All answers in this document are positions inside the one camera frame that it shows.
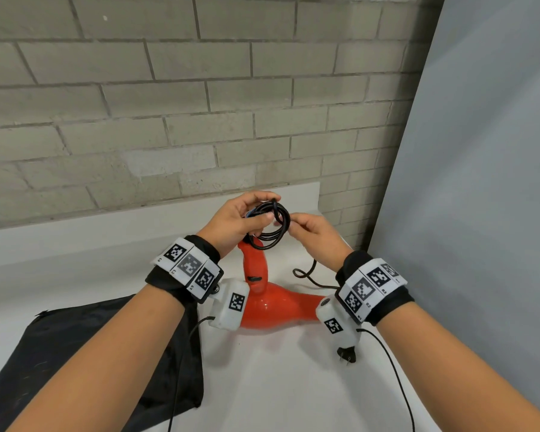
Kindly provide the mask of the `person's left forearm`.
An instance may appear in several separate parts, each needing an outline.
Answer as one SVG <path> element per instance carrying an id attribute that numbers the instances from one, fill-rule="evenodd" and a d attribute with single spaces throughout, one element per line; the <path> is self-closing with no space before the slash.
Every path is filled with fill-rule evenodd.
<path id="1" fill-rule="evenodd" d="M 18 415 L 6 432 L 120 432 L 185 312 L 145 285 Z"/>

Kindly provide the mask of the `black wristband with marker tags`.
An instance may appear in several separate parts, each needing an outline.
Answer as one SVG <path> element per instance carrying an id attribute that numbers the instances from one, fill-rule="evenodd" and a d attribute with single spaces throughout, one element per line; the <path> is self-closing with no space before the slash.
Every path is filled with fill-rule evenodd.
<path id="1" fill-rule="evenodd" d="M 218 250 L 198 235 L 179 237 L 152 261 L 154 267 L 145 282 L 169 293 L 184 307 L 203 304 L 224 274 L 220 260 Z"/>
<path id="2" fill-rule="evenodd" d="M 396 309 L 415 301 L 402 275 L 382 258 L 373 258 L 363 250 L 346 256 L 336 281 L 337 302 L 359 326 L 376 326 Z"/>

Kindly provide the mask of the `black fabric bag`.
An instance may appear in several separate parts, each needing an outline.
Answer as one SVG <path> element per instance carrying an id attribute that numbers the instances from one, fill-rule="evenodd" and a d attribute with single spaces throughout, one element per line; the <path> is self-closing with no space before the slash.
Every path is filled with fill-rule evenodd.
<path id="1" fill-rule="evenodd" d="M 0 370 L 0 432 L 6 432 L 45 383 L 131 298 L 45 310 L 36 315 Z M 188 305 L 122 432 L 144 432 L 202 405 L 204 376 L 198 323 L 197 304 Z"/>

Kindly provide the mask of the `person's left hand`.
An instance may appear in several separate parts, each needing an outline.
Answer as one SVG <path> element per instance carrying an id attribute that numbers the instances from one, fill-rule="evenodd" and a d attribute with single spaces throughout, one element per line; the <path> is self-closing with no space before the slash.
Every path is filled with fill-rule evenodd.
<path id="1" fill-rule="evenodd" d="M 253 190 L 228 200 L 197 235 L 210 243 L 223 259 L 243 240 L 241 219 L 263 202 L 280 201 L 281 196 L 270 191 Z"/>

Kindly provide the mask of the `person's right forearm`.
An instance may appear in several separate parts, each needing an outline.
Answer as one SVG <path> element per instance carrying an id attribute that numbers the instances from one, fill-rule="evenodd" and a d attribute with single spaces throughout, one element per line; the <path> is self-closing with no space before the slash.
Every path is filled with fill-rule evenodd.
<path id="1" fill-rule="evenodd" d="M 418 304 L 376 327 L 443 432 L 540 432 L 540 410 Z"/>

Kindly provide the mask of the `red hair dryer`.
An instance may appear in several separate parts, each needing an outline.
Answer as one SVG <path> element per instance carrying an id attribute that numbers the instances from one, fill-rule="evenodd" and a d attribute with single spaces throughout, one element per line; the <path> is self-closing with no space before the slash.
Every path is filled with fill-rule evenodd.
<path id="1" fill-rule="evenodd" d="M 287 290 L 270 282 L 264 252 L 244 241 L 238 248 L 243 254 L 245 282 L 250 288 L 241 329 L 262 331 L 318 321 L 316 308 L 323 296 Z"/>

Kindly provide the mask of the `grey partition board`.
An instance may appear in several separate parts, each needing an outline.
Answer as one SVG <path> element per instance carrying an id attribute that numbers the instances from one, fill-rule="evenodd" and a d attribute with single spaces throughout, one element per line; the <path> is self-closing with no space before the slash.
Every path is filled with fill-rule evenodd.
<path id="1" fill-rule="evenodd" d="M 445 0 L 369 252 L 540 409 L 540 0 Z"/>

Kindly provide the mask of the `person's right hand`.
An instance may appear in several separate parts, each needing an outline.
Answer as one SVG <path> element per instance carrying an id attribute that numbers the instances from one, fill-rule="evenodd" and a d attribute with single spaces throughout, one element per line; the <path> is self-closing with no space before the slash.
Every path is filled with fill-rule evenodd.
<path id="1" fill-rule="evenodd" d="M 314 260 L 333 272 L 338 272 L 346 258 L 353 253 L 353 248 L 321 215 L 317 215 L 317 227 L 301 227 L 291 221 L 288 232 Z"/>

